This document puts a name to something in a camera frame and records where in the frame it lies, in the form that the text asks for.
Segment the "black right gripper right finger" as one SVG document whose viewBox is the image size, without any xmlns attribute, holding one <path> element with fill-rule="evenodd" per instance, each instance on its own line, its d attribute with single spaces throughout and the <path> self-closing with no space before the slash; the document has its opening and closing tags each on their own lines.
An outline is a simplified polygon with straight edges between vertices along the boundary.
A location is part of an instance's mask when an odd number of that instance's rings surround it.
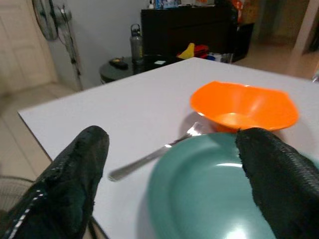
<svg viewBox="0 0 319 239">
<path fill-rule="evenodd" d="M 268 130 L 239 130 L 235 144 L 252 196 L 278 239 L 319 237 L 319 170 Z"/>
</svg>

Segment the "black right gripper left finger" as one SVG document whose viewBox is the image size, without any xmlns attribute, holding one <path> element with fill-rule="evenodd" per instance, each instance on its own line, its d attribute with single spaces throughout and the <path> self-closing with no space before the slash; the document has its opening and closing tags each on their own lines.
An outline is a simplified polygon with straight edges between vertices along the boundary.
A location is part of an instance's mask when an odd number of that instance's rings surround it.
<svg viewBox="0 0 319 239">
<path fill-rule="evenodd" d="M 2 239 L 81 239 L 92 217 L 110 145 L 92 125 L 82 130 L 0 221 Z"/>
</svg>

